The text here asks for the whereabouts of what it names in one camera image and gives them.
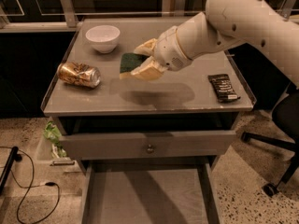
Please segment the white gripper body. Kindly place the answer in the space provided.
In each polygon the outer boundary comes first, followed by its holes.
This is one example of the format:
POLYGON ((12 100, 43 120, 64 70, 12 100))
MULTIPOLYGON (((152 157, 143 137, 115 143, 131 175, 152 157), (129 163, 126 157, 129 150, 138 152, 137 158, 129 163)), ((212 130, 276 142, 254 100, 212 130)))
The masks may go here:
POLYGON ((154 59, 169 71, 177 72, 192 63, 182 51, 177 39, 177 26, 163 32, 157 39, 153 51, 154 59))

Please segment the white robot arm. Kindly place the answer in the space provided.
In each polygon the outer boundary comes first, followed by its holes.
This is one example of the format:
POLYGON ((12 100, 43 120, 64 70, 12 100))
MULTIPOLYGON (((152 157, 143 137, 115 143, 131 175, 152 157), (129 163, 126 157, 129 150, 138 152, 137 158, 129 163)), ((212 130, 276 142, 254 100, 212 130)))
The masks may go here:
POLYGON ((143 80, 179 71, 199 56, 244 43, 260 51, 299 85, 299 25, 282 18, 264 0, 206 0, 206 10, 135 48, 148 59, 131 75, 143 80))

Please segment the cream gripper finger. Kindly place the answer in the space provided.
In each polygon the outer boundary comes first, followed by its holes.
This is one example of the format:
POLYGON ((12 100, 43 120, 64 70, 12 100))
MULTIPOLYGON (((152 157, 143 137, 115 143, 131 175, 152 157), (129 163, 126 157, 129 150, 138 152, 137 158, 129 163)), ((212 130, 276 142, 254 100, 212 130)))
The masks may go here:
POLYGON ((165 66, 159 64, 152 56, 135 68, 131 75, 142 80, 156 80, 159 79, 167 70, 165 66))
POLYGON ((135 54, 151 56, 154 53, 154 49, 157 43, 156 38, 152 38, 145 43, 139 45, 134 49, 135 54))

